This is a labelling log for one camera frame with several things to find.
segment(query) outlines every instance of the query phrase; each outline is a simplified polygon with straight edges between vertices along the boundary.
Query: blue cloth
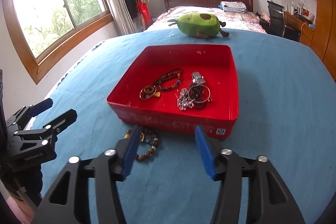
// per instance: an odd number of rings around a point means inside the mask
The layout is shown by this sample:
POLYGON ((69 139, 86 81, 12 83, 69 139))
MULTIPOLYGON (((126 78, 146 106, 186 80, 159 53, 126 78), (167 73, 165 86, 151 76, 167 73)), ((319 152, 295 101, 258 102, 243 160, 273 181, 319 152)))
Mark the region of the blue cloth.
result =
MULTIPOLYGON (((240 156, 269 157, 293 194, 307 224, 314 223, 336 190, 336 85, 320 59, 305 45, 267 34, 228 30, 208 41, 178 29, 109 39, 89 54, 51 95, 54 106, 34 128, 70 108, 77 121, 58 135, 57 158, 42 165, 43 192, 71 156, 82 160, 113 148, 130 125, 106 97, 129 65, 150 45, 216 43, 232 48, 239 79, 240 113, 222 143, 240 156)), ((193 136, 161 133, 154 160, 135 162, 118 183, 127 223, 210 223, 219 182, 205 174, 193 136)), ((139 148, 145 152, 148 145, 139 148)), ((239 223, 245 223, 247 180, 239 223)), ((90 193, 94 192, 90 184, 90 193)), ((97 223, 91 204, 92 222, 97 223)))

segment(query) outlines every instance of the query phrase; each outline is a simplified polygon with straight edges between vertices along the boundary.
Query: screw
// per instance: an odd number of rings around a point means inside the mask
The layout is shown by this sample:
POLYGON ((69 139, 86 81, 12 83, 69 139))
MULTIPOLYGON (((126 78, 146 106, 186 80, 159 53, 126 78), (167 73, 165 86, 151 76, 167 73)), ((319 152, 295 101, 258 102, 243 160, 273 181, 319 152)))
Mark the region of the screw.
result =
POLYGON ((71 157, 71 158, 69 159, 69 162, 70 162, 71 164, 75 164, 75 163, 79 162, 79 158, 76 157, 76 156, 71 157))
POLYGON ((106 156, 114 156, 116 151, 114 149, 108 149, 104 152, 106 156))
POLYGON ((230 155, 232 155, 232 150, 231 150, 231 149, 224 148, 224 149, 221 150, 220 153, 221 153, 222 155, 230 156, 230 155))
POLYGON ((261 156, 258 157, 258 160, 261 161, 261 162, 266 162, 266 161, 268 161, 268 158, 266 156, 261 155, 261 156))

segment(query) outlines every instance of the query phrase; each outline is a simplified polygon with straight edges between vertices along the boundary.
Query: floral bedsheet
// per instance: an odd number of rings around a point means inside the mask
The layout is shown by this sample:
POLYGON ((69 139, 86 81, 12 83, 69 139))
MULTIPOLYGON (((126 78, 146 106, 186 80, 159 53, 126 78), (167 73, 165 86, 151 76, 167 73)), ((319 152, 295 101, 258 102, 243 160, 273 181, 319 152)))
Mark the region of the floral bedsheet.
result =
POLYGON ((266 33, 259 24, 259 17, 251 12, 225 12, 219 8, 204 8, 194 6, 178 6, 170 9, 168 12, 160 15, 146 31, 149 32, 173 28, 173 26, 169 26, 171 22, 167 22, 168 20, 177 19, 182 15, 191 13, 213 14, 217 16, 220 21, 226 22, 225 27, 229 29, 266 33))

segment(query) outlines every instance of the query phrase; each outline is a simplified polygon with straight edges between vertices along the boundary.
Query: white tag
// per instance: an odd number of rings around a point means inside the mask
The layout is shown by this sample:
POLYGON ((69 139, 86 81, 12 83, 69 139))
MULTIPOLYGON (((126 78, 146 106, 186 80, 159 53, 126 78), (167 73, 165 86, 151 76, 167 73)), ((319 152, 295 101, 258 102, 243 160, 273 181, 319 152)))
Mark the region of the white tag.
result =
POLYGON ((224 135, 225 131, 225 128, 217 128, 216 135, 224 135))

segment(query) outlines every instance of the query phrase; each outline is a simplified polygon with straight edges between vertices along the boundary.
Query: red box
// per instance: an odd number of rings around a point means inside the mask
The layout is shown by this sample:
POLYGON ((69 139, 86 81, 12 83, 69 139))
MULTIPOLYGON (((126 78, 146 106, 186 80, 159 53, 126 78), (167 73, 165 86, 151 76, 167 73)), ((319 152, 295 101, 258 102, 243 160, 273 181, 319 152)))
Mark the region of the red box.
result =
MULTIPOLYGON (((174 84, 176 79, 163 86, 174 84)), ((146 47, 117 83, 107 102, 124 122, 165 131, 194 134, 196 125, 218 139, 227 138, 238 118, 238 79, 231 48, 224 45, 184 44, 146 47), (181 84, 160 98, 139 98, 140 91, 169 70, 181 68, 181 84), (181 88, 189 88, 198 71, 211 91, 212 102, 202 110, 179 110, 181 88)))

